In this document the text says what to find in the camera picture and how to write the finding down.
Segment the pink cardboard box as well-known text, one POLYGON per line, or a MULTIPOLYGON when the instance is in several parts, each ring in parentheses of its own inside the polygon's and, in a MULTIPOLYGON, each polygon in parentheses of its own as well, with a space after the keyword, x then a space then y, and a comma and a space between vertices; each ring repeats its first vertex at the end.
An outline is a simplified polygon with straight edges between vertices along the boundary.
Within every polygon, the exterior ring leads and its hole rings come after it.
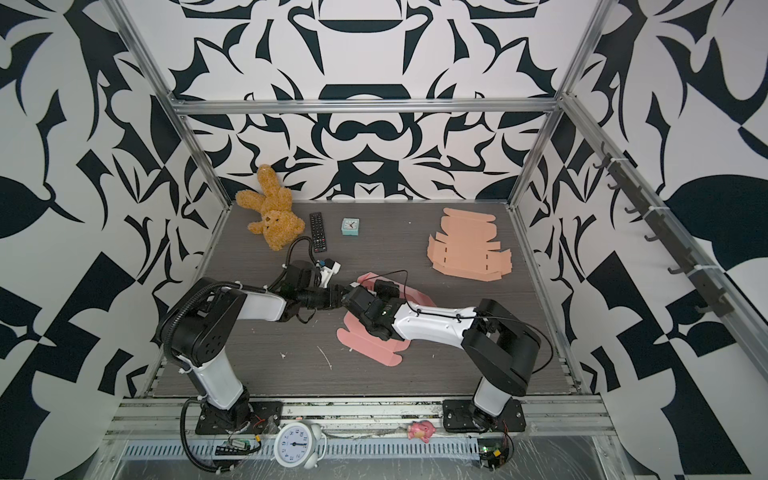
MULTIPOLYGON (((366 288, 372 288, 376 280, 393 281, 387 277, 378 276, 374 272, 368 272, 357 279, 357 283, 366 288)), ((430 296, 411 287, 405 287, 403 284, 394 282, 400 289, 400 297, 407 298, 411 303, 435 307, 436 304, 430 296)), ((387 367, 399 365, 403 357, 399 354, 408 349, 411 344, 409 340, 382 340, 368 333, 360 320, 352 313, 347 312, 344 316, 344 327, 337 330, 338 340, 349 347, 352 351, 358 352, 378 363, 387 367)))

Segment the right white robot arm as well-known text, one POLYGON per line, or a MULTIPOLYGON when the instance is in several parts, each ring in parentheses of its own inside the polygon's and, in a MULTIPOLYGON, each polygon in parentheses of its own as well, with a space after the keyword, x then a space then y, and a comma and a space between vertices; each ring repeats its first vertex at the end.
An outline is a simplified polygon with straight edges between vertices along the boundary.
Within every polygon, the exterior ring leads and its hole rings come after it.
POLYGON ((481 374, 473 413, 499 417, 514 397, 527 393, 542 335, 501 304, 484 299, 476 307, 424 306, 402 297, 396 284, 375 281, 343 290, 341 305, 366 332, 380 340, 428 341, 465 352, 481 374))

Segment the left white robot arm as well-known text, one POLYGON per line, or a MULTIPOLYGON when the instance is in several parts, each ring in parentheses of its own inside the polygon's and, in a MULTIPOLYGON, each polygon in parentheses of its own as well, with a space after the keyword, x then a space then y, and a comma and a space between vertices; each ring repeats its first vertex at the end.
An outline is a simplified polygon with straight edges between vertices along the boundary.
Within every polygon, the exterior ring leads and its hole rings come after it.
POLYGON ((192 378, 207 405, 229 412, 246 391, 225 352, 235 323, 287 322, 299 318, 302 309, 339 308, 348 288, 331 279, 340 269, 331 259, 285 263, 266 287, 203 277, 161 319, 155 340, 166 359, 192 378))

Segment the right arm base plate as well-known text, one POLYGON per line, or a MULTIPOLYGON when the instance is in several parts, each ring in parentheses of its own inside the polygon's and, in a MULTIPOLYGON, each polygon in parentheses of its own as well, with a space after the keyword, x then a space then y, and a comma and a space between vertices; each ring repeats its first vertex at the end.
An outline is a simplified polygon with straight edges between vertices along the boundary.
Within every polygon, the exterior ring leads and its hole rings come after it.
POLYGON ((444 400, 442 425, 449 433, 519 433, 527 427, 522 405, 516 399, 508 400, 498 416, 484 412, 472 400, 444 400))

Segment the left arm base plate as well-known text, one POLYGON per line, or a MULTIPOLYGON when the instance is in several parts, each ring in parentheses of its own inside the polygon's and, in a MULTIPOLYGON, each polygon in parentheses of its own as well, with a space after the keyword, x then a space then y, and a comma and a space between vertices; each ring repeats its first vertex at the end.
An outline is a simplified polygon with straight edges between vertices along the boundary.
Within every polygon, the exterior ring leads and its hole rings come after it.
POLYGON ((281 401, 244 401, 229 410, 222 410, 204 402, 195 433, 197 435, 266 434, 273 433, 281 424, 281 401))

